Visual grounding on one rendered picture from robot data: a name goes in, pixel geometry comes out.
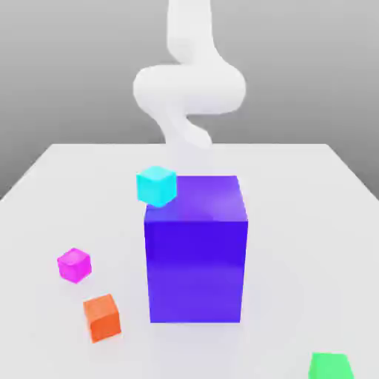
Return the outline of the small green cube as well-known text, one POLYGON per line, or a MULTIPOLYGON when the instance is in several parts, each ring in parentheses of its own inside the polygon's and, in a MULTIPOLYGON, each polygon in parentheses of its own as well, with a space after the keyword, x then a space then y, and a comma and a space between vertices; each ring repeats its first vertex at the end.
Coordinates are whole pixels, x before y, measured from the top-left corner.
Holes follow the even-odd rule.
POLYGON ((308 379, 355 379, 345 354, 312 354, 308 379))

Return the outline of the small magenta cube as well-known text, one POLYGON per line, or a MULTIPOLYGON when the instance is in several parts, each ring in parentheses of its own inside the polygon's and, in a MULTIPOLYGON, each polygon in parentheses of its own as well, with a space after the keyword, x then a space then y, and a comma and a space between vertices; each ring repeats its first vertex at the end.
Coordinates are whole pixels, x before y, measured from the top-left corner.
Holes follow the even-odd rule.
POLYGON ((80 249, 70 249, 57 263, 60 276, 71 283, 79 283, 92 272, 90 255, 80 249))

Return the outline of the small cyan cube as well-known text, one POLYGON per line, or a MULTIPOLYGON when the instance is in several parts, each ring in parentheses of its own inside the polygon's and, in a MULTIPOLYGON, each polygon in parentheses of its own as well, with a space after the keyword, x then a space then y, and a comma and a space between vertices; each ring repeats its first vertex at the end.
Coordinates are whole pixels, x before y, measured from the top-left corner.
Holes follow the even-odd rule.
POLYGON ((177 196, 176 172, 149 167, 136 175, 137 199, 154 207, 163 207, 177 196))

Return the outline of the small orange cube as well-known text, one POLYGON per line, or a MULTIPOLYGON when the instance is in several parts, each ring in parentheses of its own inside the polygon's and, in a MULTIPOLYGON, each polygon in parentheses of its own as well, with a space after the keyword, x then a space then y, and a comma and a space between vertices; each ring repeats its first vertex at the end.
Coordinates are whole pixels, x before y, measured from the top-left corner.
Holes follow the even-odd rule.
POLYGON ((121 333, 118 307, 111 294, 89 299, 83 308, 93 343, 121 333))

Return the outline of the large blue box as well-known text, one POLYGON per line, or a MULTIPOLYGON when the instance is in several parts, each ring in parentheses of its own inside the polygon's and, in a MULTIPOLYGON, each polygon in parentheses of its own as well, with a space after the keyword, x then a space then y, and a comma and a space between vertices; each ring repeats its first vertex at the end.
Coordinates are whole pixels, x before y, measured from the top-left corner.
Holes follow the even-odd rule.
POLYGON ((238 178, 179 176, 177 188, 144 216, 150 320, 237 323, 249 225, 238 178))

